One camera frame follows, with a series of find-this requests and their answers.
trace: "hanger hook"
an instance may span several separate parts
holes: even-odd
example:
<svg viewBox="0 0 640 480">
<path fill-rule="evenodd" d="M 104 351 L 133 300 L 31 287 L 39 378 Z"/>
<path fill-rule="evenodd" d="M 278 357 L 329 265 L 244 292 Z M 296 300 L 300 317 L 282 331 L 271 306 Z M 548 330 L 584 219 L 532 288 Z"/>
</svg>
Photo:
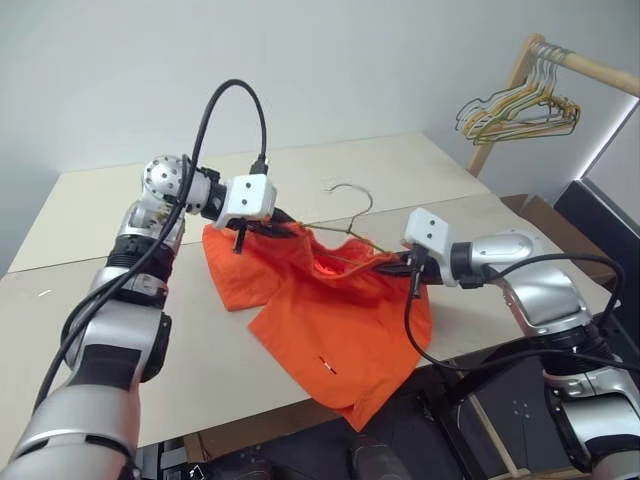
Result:
<svg viewBox="0 0 640 480">
<path fill-rule="evenodd" d="M 347 228 L 347 232 L 351 233 L 351 227 L 353 226 L 353 222 L 356 221 L 356 218 L 358 218 L 361 215 L 364 215 L 365 213 L 368 213 L 371 211 L 371 209 L 373 208 L 373 196 L 371 195 L 371 193 L 369 193 L 369 190 L 367 190 L 364 187 L 361 187 L 360 185 L 354 185 L 352 183 L 337 183 L 336 185 L 332 186 L 332 187 L 328 187 L 325 188 L 324 191 L 328 192 L 328 193 L 333 193 L 335 190 L 337 190 L 338 188 L 352 188 L 354 190 L 358 190 L 359 192 L 364 193 L 367 198 L 369 199 L 369 206 L 367 208 L 365 208 L 364 210 L 356 213 L 353 217 L 351 217 L 351 222 L 349 222 L 349 228 Z"/>
</svg>

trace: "clothing rack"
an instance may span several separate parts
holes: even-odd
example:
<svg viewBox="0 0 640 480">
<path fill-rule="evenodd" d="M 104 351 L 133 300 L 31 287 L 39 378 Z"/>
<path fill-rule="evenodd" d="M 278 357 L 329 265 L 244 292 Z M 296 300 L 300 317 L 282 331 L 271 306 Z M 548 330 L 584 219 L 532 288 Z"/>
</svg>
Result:
<svg viewBox="0 0 640 480">
<path fill-rule="evenodd" d="M 537 57 L 540 44 L 546 44 L 546 41 L 545 38 L 538 33 L 532 34 L 527 39 L 520 51 L 520 55 L 518 56 L 518 60 L 516 61 L 513 71 L 509 76 L 507 88 L 517 87 L 526 80 L 527 75 L 531 70 L 533 60 Z M 617 88 L 618 90 L 622 90 L 630 95 L 640 97 L 640 77 L 632 75 L 629 72 L 625 72 L 619 68 L 610 67 L 604 63 L 596 62 L 595 60 L 572 52 L 563 55 L 560 59 L 554 60 L 552 58 L 548 58 L 548 60 L 601 83 Z M 469 162 L 469 166 L 467 167 L 469 173 L 474 177 L 477 177 L 480 174 L 480 170 L 482 170 L 482 167 L 487 161 L 492 148 L 493 144 L 491 143 L 480 145 L 475 148 L 473 156 L 471 157 L 471 162 Z"/>
</svg>

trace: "wooden rod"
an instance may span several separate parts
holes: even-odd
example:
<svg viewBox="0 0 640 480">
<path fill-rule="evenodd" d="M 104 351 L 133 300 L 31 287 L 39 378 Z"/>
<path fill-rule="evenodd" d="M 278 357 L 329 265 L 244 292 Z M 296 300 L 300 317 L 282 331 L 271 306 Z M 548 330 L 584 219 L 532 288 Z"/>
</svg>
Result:
<svg viewBox="0 0 640 480">
<path fill-rule="evenodd" d="M 520 55 L 518 55 L 518 60 L 511 71 L 511 75 L 509 75 L 507 88 L 517 87 L 526 80 L 527 75 L 531 70 L 531 60 L 534 58 L 534 55 L 531 53 L 531 47 L 537 42 L 544 42 L 544 37 L 538 33 L 534 33 L 527 38 L 522 50 L 520 50 Z M 480 170 L 484 167 L 492 148 L 493 143 L 488 143 L 486 145 L 480 145 L 474 149 L 473 156 L 471 157 L 471 161 L 467 167 L 467 170 L 471 175 L 477 177 L 480 174 Z"/>
<path fill-rule="evenodd" d="M 633 75 L 619 68 L 605 65 L 604 63 L 592 60 L 584 55 L 568 53 L 563 59 L 551 62 L 562 65 L 569 70 L 581 73 L 589 78 L 593 78 L 601 83 L 627 92 L 634 97 L 640 97 L 640 77 Z"/>
</svg>

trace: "white wall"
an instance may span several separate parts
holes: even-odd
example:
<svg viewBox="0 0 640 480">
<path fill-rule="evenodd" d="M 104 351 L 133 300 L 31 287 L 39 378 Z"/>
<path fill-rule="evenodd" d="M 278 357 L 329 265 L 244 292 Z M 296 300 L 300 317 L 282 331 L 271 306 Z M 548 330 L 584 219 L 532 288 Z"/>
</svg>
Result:
<svg viewBox="0 0 640 480">
<path fill-rule="evenodd" d="M 586 178 L 640 225 L 640 110 L 609 144 Z"/>
<path fill-rule="evenodd" d="M 271 147 L 423 130 L 466 164 L 455 113 L 504 85 L 529 33 L 638 74 L 639 19 L 638 0 L 4 0 L 2 162 L 25 169 L 27 151 L 62 172 L 189 152 L 209 94 L 235 76 L 264 102 Z M 627 101 L 571 72 L 557 91 L 584 107 L 578 131 L 496 147 L 482 178 L 497 193 L 555 198 Z M 221 107 L 205 153 L 253 149 L 250 102 Z M 50 174 L 30 171 L 46 190 Z M 20 230 L 33 210 L 1 221 Z"/>
</svg>

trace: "orange shirt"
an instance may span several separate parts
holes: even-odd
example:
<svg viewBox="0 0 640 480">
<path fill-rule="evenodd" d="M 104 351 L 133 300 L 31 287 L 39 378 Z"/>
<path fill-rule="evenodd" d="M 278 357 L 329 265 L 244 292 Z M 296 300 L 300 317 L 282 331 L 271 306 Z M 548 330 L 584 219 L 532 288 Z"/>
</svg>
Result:
<svg viewBox="0 0 640 480">
<path fill-rule="evenodd" d="M 205 227 L 211 276 L 227 310 L 265 305 L 249 329 L 311 397 L 361 430 L 418 362 L 403 326 L 409 280 L 371 270 L 394 254 L 356 239 L 331 250 L 301 225 L 288 228 L 298 236 L 248 232 L 237 255 L 232 232 Z M 414 302 L 411 321 L 426 347 L 428 302 Z"/>
</svg>

